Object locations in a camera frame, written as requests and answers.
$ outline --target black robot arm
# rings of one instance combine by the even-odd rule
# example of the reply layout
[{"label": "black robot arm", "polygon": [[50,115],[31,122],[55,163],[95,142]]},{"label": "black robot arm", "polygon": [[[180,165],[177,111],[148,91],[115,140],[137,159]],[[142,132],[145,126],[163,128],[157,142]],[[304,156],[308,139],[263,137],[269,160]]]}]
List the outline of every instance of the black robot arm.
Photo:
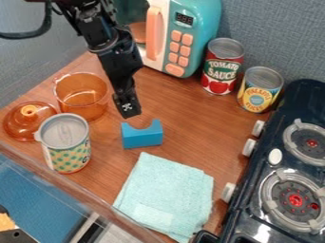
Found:
[{"label": "black robot arm", "polygon": [[31,32],[1,33],[0,38],[26,39],[39,36],[51,25],[51,2],[55,2],[78,35],[83,35],[90,52],[97,54],[115,93],[113,101],[126,118],[141,114],[141,106],[135,91],[133,75],[143,61],[127,27],[119,26],[110,0],[26,0],[46,2],[46,16],[42,26]]}]

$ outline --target light blue cloth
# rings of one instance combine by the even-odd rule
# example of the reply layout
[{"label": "light blue cloth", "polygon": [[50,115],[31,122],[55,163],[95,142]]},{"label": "light blue cloth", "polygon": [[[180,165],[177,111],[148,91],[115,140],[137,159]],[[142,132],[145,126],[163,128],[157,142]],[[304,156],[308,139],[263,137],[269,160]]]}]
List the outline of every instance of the light blue cloth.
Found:
[{"label": "light blue cloth", "polygon": [[213,178],[202,170],[141,153],[114,207],[145,227],[188,242],[207,221]]}]

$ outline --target toy kitchen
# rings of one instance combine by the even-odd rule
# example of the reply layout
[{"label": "toy kitchen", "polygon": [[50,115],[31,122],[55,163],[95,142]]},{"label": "toy kitchen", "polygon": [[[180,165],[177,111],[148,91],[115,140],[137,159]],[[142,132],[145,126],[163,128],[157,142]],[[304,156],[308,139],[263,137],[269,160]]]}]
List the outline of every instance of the toy kitchen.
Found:
[{"label": "toy kitchen", "polygon": [[324,83],[292,82],[269,121],[257,121],[247,170],[223,191],[220,242],[325,241],[324,93]]},{"label": "toy kitchen", "polygon": [[197,70],[220,23],[220,1],[118,0],[114,5],[117,22],[130,26],[143,63],[179,78]]}]

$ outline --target can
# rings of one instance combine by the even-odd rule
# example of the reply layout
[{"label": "can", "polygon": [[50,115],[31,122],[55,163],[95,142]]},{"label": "can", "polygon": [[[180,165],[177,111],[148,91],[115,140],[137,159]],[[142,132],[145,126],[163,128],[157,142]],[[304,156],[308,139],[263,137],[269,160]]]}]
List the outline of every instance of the can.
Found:
[{"label": "can", "polygon": [[52,116],[43,121],[34,138],[42,144],[48,167],[60,174],[75,173],[89,163],[89,126],[81,116]]},{"label": "can", "polygon": [[277,100],[283,85],[282,76],[271,68],[248,68],[239,89],[238,102],[248,111],[266,112]]},{"label": "can", "polygon": [[210,93],[225,95],[234,90],[244,49],[240,42],[217,38],[209,42],[201,84]]}]

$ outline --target microwave buttons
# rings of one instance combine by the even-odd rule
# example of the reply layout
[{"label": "microwave buttons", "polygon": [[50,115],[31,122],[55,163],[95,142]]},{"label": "microwave buttons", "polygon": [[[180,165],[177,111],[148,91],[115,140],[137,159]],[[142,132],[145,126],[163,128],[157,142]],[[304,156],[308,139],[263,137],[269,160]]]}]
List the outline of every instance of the microwave buttons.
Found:
[{"label": "microwave buttons", "polygon": [[182,33],[178,30],[173,30],[171,34],[171,38],[174,42],[180,42],[182,37]]},{"label": "microwave buttons", "polygon": [[174,51],[174,52],[179,52],[180,49],[180,44],[176,43],[176,42],[171,42],[170,43],[170,50]]},{"label": "microwave buttons", "polygon": [[191,54],[191,47],[181,46],[181,55],[188,57]]},{"label": "microwave buttons", "polygon": [[182,68],[178,65],[168,64],[168,65],[166,65],[165,68],[166,68],[167,72],[175,75],[176,77],[181,77],[185,72],[184,68]]},{"label": "microwave buttons", "polygon": [[186,58],[186,57],[180,57],[180,59],[179,59],[179,65],[181,65],[183,67],[187,67],[188,66],[188,58]]},{"label": "microwave buttons", "polygon": [[182,43],[186,46],[191,46],[193,43],[193,35],[191,34],[184,34],[182,36]]},{"label": "microwave buttons", "polygon": [[169,53],[168,60],[172,63],[176,63],[179,60],[179,55],[175,53]]}]

